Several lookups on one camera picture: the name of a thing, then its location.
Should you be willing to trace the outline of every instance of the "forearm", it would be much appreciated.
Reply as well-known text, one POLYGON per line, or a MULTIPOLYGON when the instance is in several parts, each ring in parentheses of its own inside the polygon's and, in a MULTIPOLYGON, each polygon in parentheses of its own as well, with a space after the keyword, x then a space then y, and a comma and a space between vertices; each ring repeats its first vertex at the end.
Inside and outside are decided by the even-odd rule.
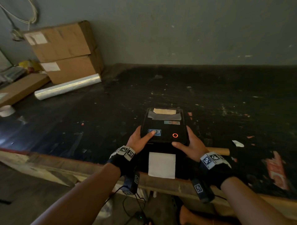
POLYGON ((107 163, 50 206, 32 225, 92 224, 120 178, 121 171, 107 163))
POLYGON ((236 177, 226 179, 221 185, 221 190, 243 225, 291 224, 236 177))

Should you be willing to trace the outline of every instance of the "wall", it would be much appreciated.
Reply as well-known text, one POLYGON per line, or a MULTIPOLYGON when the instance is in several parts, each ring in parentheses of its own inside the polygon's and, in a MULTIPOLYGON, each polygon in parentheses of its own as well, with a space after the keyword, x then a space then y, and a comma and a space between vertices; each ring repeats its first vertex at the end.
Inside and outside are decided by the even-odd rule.
MULTIPOLYGON (((297 64, 295 0, 34 2, 40 18, 32 29, 89 20, 106 64, 297 64)), ((1 3, 22 19, 32 15, 25 0, 1 3)), ((2 13, 0 20, 8 59, 36 59, 29 44, 11 40, 2 13)))

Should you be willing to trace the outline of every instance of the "wristband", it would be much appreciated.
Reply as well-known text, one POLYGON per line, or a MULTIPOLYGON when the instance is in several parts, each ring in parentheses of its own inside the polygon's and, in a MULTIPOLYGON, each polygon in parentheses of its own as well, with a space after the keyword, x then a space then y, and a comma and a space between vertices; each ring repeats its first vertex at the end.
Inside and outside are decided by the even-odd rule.
POLYGON ((227 178, 235 176, 230 164, 215 152, 206 153, 200 159, 199 171, 208 185, 221 189, 227 178))
POLYGON ((123 176, 128 172, 134 171, 136 161, 135 151, 132 148, 123 145, 110 155, 107 163, 111 163, 120 168, 121 176, 123 176))

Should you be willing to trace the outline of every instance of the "roll of tape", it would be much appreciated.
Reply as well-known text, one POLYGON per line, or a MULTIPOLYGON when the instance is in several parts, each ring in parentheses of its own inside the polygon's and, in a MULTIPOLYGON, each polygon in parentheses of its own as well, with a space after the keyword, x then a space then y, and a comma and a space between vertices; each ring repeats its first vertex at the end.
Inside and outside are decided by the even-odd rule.
POLYGON ((11 105, 5 105, 0 108, 0 116, 7 117, 15 113, 14 108, 11 105))

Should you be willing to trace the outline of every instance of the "cardboard box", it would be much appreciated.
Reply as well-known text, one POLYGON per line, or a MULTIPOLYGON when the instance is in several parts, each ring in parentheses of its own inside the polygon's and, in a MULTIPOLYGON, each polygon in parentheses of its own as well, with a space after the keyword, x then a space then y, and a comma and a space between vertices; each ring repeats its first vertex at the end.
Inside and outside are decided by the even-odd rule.
POLYGON ((50 81, 46 74, 31 73, 0 90, 0 107, 13 105, 50 81))
POLYGON ((97 47, 91 25, 86 20, 27 31, 24 37, 42 63, 89 55, 97 47))
POLYGON ((54 84, 62 84, 82 77, 101 74, 104 64, 98 49, 90 55, 41 63, 54 84))

